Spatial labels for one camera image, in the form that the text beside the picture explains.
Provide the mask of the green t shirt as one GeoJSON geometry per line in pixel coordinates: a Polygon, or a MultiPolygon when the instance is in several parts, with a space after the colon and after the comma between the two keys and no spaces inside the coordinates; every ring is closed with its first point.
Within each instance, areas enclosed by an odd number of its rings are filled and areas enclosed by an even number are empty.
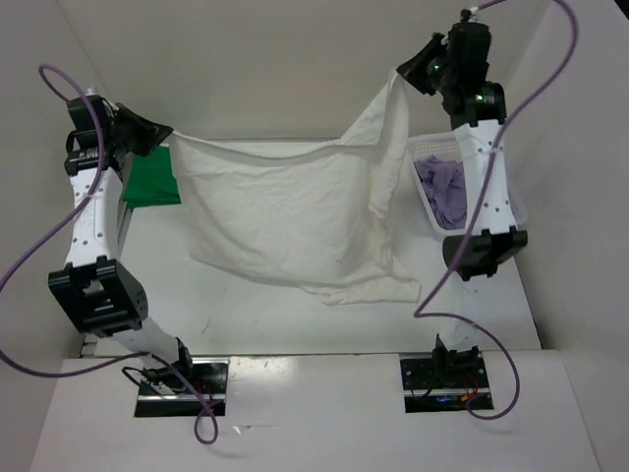
{"type": "Polygon", "coordinates": [[[181,203],[169,147],[158,147],[151,155],[134,157],[124,202],[132,209],[181,203]]]}

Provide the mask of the cream white t shirt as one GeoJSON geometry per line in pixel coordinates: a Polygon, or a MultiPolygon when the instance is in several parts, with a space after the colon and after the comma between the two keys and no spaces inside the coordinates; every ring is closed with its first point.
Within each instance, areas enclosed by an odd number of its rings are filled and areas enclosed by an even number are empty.
{"type": "Polygon", "coordinates": [[[169,152],[198,262],[287,284],[326,305],[415,302],[390,218],[409,132],[402,78],[342,137],[221,143],[175,133],[169,152]]]}

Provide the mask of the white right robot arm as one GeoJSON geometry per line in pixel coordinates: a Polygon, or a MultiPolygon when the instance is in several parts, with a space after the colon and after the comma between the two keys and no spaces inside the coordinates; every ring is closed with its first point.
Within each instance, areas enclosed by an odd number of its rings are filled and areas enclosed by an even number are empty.
{"type": "Polygon", "coordinates": [[[467,218],[461,235],[442,243],[445,277],[475,289],[528,243],[513,214],[501,142],[506,120],[503,87],[487,80],[488,26],[461,20],[436,33],[398,74],[419,92],[440,94],[460,151],[467,218]]]}

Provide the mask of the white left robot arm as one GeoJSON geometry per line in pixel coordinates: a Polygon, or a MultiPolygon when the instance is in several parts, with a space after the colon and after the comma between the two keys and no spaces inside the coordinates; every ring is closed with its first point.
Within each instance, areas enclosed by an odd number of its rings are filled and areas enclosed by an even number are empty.
{"type": "Polygon", "coordinates": [[[64,167],[77,215],[69,253],[48,275],[48,288],[80,333],[144,352],[147,369],[177,393],[197,378],[189,350],[148,314],[141,283],[120,262],[119,203],[128,154],[148,156],[173,130],[91,92],[67,104],[75,126],[64,167]]]}

